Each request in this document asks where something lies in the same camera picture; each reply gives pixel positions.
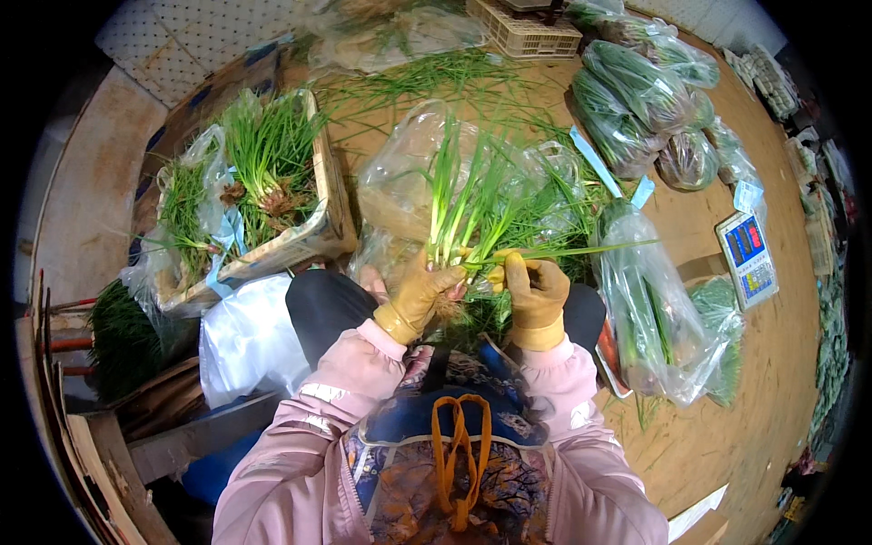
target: basket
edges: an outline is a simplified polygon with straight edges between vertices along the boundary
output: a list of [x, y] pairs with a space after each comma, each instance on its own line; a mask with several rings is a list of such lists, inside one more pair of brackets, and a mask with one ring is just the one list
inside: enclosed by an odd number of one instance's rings
[[[315, 97], [309, 91], [302, 92], [311, 118], [317, 112]], [[312, 257], [338, 257], [357, 247], [348, 195], [330, 151], [326, 126], [312, 147], [312, 167], [320, 200], [315, 212], [304, 224], [284, 230], [273, 240], [224, 265], [218, 271], [219, 283], [235, 290], [248, 280], [275, 274]], [[205, 280], [187, 290], [157, 284], [158, 306], [170, 317], [198, 317], [202, 310], [221, 300]]]
[[573, 58], [582, 33], [566, 19], [542, 24], [536, 14], [519, 14], [494, 0], [467, 0], [467, 12], [481, 20], [485, 33], [511, 58]]

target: gloved hand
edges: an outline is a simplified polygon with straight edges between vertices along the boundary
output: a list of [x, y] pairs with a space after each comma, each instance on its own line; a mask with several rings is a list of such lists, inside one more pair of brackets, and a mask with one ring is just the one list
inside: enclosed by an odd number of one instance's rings
[[[499, 292], [504, 284], [512, 295], [512, 342], [520, 348], [548, 351], [563, 340], [563, 305], [569, 296], [569, 279], [547, 260], [524, 260], [517, 249], [504, 249], [502, 267], [494, 268], [487, 280]], [[530, 280], [529, 270], [534, 271]]]
[[427, 253], [422, 249], [406, 265], [397, 296], [374, 313], [376, 324], [400, 344], [410, 344], [420, 337], [433, 318], [436, 297], [467, 277], [467, 270], [460, 265], [427, 272], [426, 262]]

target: clear plastic bag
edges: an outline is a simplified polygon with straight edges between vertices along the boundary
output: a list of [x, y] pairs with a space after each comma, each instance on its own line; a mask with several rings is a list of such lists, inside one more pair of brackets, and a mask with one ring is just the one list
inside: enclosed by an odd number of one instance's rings
[[426, 242], [433, 194], [426, 178], [445, 138], [445, 123], [460, 124], [460, 178], [466, 184], [478, 143], [478, 128], [457, 121], [444, 100], [425, 100], [394, 127], [391, 137], [358, 171], [358, 202], [364, 220], [395, 236]]
[[[257, 101], [250, 89], [243, 91], [245, 92]], [[184, 167], [195, 167], [203, 161], [208, 162], [203, 169], [206, 198], [197, 207], [197, 217], [200, 219], [200, 227], [204, 233], [217, 233], [221, 228], [221, 217], [224, 215], [221, 193], [224, 191], [224, 186], [233, 185], [233, 175], [228, 171], [227, 166], [224, 129], [217, 124], [203, 131], [181, 156], [181, 164]]]
[[[367, 4], [372, 10], [364, 9]], [[383, 72], [424, 55], [487, 41], [478, 19], [432, 6], [408, 9], [410, 4], [340, 0], [310, 17], [308, 30], [322, 39], [309, 51], [310, 76], [322, 77], [337, 68]]]
[[587, 68], [572, 82], [579, 119], [600, 155], [618, 178], [640, 178], [666, 138], [651, 133]]
[[698, 89], [694, 85], [688, 85], [687, 91], [691, 94], [693, 101], [693, 120], [687, 126], [686, 133], [695, 133], [714, 123], [714, 104], [709, 99], [708, 95], [702, 89]]
[[739, 389], [742, 335], [745, 332], [745, 317], [739, 310], [736, 288], [729, 276], [715, 276], [690, 288], [688, 296], [705, 327], [729, 339], [717, 372], [713, 372], [705, 382], [709, 398], [718, 405], [728, 407], [735, 400], [736, 391]]
[[[542, 229], [530, 244], [558, 239], [574, 231], [578, 223], [574, 208], [584, 197], [585, 182], [578, 154], [550, 140], [525, 149], [523, 157], [528, 192], [532, 196], [528, 205], [545, 210], [538, 219]], [[554, 177], [559, 177], [565, 186], [558, 187]]]
[[617, 44], [594, 40], [584, 66], [654, 133], [680, 133], [693, 119], [694, 105], [675, 73]]
[[360, 270], [364, 265], [376, 268], [389, 295], [396, 293], [402, 279], [403, 265], [418, 254], [423, 244], [396, 236], [385, 228], [365, 223], [360, 233], [358, 248], [348, 263], [348, 276], [361, 283]]
[[[624, 199], [600, 214], [596, 245], [657, 239], [654, 225]], [[705, 393], [726, 337], [703, 325], [659, 242], [597, 255], [594, 268], [615, 325], [624, 382], [643, 395], [687, 406]]]
[[718, 175], [718, 155], [702, 133], [679, 133], [660, 150], [657, 173], [667, 186], [684, 191], [709, 187]]
[[596, 26], [601, 17], [623, 15], [622, 0], [572, 0], [564, 11], [573, 24]]
[[[248, 89], [243, 92], [237, 104], [242, 104], [243, 107], [260, 108], [257, 97]], [[206, 235], [221, 233], [225, 215], [221, 194], [225, 186], [234, 183], [233, 175], [228, 169], [224, 129], [217, 124], [207, 128], [188, 147], [187, 151], [180, 157], [179, 163], [184, 168], [196, 168], [201, 163], [204, 164], [201, 181], [206, 191], [203, 200], [197, 206], [197, 219], [202, 233], [199, 240], [196, 241], [203, 242]], [[143, 249], [146, 245], [150, 247], [150, 258], [146, 260], [151, 275], [149, 282], [160, 303], [165, 303], [189, 286], [202, 280], [201, 275], [204, 272], [192, 273], [182, 265], [181, 255], [177, 249], [174, 249], [173, 235], [167, 232], [165, 227], [166, 220], [163, 218], [163, 210], [166, 198], [172, 194], [170, 190], [174, 184], [173, 176], [174, 173], [167, 167], [163, 167], [157, 173], [157, 186], [161, 193], [157, 206], [158, 228], [146, 236], [152, 242], [143, 241]], [[177, 316], [198, 317], [202, 310], [203, 308], [199, 304], [185, 304], [175, 309], [174, 313]]]
[[727, 164], [731, 154], [742, 147], [742, 140], [738, 134], [726, 126], [719, 115], [714, 116], [714, 121], [704, 126], [702, 131], [705, 133], [705, 137], [709, 139], [709, 142], [712, 143], [712, 146], [718, 150], [718, 159], [720, 159], [721, 165]]
[[140, 245], [140, 256], [131, 267], [124, 267], [118, 274], [121, 283], [127, 288], [130, 297], [136, 301], [148, 321], [154, 327], [160, 340], [160, 352], [164, 361], [170, 362], [179, 358], [182, 353], [193, 345], [197, 335], [197, 320], [172, 319], [160, 312], [156, 300], [155, 280], [160, 280], [156, 272], [173, 267], [170, 249], [150, 242], [163, 236], [160, 226], [150, 231]]
[[244, 283], [203, 316], [200, 384], [210, 408], [255, 389], [290, 397], [311, 368], [285, 306], [286, 273]]
[[660, 68], [675, 72], [686, 84], [713, 89], [720, 80], [714, 57], [666, 32], [644, 37], [632, 48]]

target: perforated board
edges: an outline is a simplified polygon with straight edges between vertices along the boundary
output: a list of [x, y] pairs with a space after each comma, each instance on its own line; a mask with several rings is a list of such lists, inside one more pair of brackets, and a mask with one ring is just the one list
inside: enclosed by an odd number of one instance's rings
[[94, 42], [167, 106], [248, 48], [291, 30], [294, 0], [127, 0]]

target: black pants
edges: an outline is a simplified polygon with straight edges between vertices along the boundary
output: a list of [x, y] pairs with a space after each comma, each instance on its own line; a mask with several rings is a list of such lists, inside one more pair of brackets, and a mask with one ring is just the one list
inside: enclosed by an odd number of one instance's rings
[[[348, 276], [326, 269], [310, 269], [297, 275], [284, 300], [313, 371], [343, 331], [372, 318], [378, 307], [375, 298]], [[569, 340], [593, 353], [604, 320], [605, 305], [596, 291], [584, 284], [573, 284], [563, 306]]]

